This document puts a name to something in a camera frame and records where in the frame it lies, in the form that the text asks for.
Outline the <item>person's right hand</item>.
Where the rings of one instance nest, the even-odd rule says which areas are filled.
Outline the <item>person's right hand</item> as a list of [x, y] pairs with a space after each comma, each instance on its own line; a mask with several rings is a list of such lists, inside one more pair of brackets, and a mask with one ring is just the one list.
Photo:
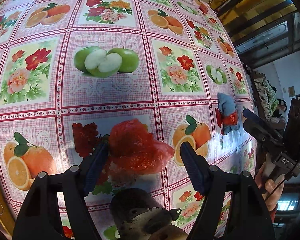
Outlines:
[[282, 174], [279, 176], [279, 183], [275, 183], [272, 179], [268, 179], [265, 183], [262, 182], [262, 175], [265, 167], [265, 163], [261, 166], [259, 169], [256, 177], [255, 177], [255, 182], [258, 186], [258, 188], [264, 187], [266, 189], [266, 193], [262, 194], [265, 204], [268, 208], [268, 211], [273, 211], [277, 207], [277, 202], [281, 197], [281, 194], [283, 192], [284, 188], [284, 178], [285, 175]]

